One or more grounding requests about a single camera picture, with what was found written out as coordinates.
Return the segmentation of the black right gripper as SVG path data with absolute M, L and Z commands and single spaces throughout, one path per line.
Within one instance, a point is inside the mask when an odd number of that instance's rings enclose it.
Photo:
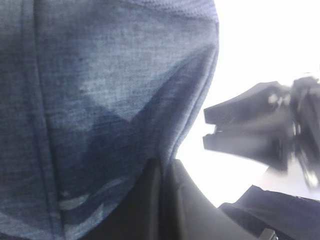
M 284 133 L 293 119 L 295 158 L 307 187 L 320 187 L 320 83 L 315 77 L 296 79 L 291 89 L 277 81 L 261 82 L 203 112 L 205 122 L 217 131 Z M 203 146 L 288 170 L 288 145 L 279 136 L 217 132 L 205 135 Z

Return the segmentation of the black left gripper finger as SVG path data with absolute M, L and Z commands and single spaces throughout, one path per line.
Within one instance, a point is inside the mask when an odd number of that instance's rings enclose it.
M 149 159 L 134 187 L 86 240 L 159 240 L 160 163 Z

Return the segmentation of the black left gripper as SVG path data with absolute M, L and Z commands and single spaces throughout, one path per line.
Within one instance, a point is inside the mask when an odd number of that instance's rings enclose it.
M 167 173 L 168 240 L 318 240 L 320 202 L 251 186 L 216 208 L 180 160 Z

